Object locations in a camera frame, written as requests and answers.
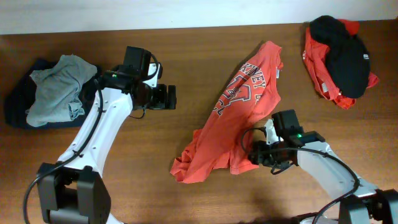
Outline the red soccer print t-shirt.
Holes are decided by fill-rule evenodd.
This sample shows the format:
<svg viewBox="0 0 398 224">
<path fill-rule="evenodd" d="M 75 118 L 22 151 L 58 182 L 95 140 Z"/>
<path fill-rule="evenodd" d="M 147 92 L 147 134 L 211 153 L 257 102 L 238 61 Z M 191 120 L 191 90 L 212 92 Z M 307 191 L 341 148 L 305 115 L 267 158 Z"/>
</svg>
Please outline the red soccer print t-shirt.
<svg viewBox="0 0 398 224">
<path fill-rule="evenodd" d="M 194 131 L 191 143 L 174 160 L 170 173 L 177 182 L 203 182 L 215 169 L 238 175 L 256 168 L 246 152 L 252 140 L 247 129 L 268 116 L 280 101 L 281 50 L 267 41 L 239 68 L 204 127 Z"/>
</svg>

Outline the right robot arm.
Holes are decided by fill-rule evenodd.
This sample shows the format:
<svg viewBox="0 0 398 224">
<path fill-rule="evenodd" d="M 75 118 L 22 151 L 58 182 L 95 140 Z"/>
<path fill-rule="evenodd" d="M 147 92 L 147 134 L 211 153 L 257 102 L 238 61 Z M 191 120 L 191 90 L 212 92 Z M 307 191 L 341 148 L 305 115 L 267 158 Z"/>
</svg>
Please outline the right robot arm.
<svg viewBox="0 0 398 224">
<path fill-rule="evenodd" d="M 304 131 L 294 110 L 274 113 L 260 129 L 265 140 L 247 151 L 254 165 L 277 175 L 292 166 L 310 174 L 332 201 L 318 212 L 291 218 L 292 223 L 397 223 L 397 191 L 381 190 L 360 177 L 316 131 Z"/>
</svg>

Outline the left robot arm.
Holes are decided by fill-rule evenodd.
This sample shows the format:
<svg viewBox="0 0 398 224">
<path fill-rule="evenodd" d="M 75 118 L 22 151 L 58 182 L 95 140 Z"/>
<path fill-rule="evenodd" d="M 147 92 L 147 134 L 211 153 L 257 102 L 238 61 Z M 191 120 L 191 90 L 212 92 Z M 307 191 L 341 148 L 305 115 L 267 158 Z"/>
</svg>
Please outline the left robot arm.
<svg viewBox="0 0 398 224">
<path fill-rule="evenodd" d="M 123 63 L 94 80 L 94 102 L 76 138 L 54 164 L 43 163 L 29 186 L 37 187 L 45 223 L 118 223 L 103 169 L 132 111 L 174 110 L 176 87 L 160 84 L 162 64 L 150 51 L 128 46 Z"/>
</svg>

